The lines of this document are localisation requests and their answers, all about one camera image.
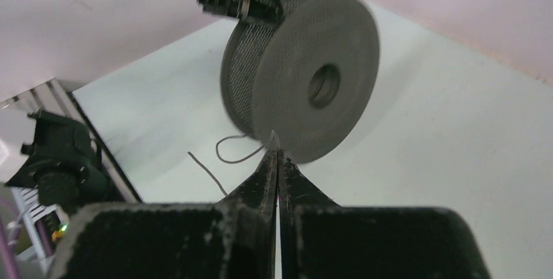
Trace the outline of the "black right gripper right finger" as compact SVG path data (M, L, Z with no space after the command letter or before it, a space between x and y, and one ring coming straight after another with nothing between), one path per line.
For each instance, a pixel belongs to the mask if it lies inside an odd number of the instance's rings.
M445 207L342 207L278 151L284 278L489 278L465 220Z

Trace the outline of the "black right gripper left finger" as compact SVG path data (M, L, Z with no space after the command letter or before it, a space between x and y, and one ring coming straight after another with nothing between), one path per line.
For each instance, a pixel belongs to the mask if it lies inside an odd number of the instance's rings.
M277 152L216 203L96 203L70 221L48 278L273 278Z

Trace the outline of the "dark grey cable spool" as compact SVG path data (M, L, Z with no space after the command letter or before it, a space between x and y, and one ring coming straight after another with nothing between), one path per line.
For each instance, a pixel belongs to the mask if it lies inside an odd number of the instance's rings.
M231 122L298 164L343 142L371 97L380 61L376 20L362 0L281 0L284 22L240 22L220 91Z

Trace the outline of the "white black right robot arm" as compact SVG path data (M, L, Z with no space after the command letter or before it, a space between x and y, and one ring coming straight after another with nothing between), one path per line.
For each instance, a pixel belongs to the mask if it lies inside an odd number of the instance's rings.
M216 203L125 203L88 127L48 111L5 184L70 217L48 278L489 278L467 223L439 207L341 207L267 151Z

